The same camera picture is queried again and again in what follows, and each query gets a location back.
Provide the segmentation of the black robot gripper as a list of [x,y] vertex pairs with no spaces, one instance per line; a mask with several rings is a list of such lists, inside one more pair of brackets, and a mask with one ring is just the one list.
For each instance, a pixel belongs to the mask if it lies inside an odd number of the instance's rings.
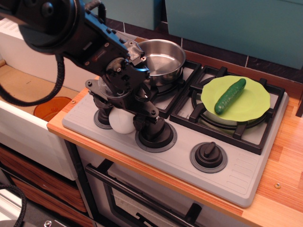
[[97,120],[108,121],[113,107],[135,114],[133,124],[145,140],[153,140],[158,135],[156,129],[159,110],[151,101],[139,100],[133,91],[115,93],[102,79],[89,79],[85,82],[89,94],[98,108]]

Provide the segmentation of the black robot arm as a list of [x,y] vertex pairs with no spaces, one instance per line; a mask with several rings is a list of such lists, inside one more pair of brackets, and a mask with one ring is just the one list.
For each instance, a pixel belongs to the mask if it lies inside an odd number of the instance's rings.
[[26,102],[5,89],[1,97],[19,106],[45,103],[60,91],[64,77],[64,59],[100,76],[114,97],[93,94],[103,103],[134,114],[134,126],[146,138],[163,127],[158,109],[150,101],[145,81],[150,77],[146,57],[133,41],[126,41],[106,26],[105,7],[99,0],[3,0],[0,14],[18,24],[26,44],[33,50],[54,55],[57,80],[46,97]]

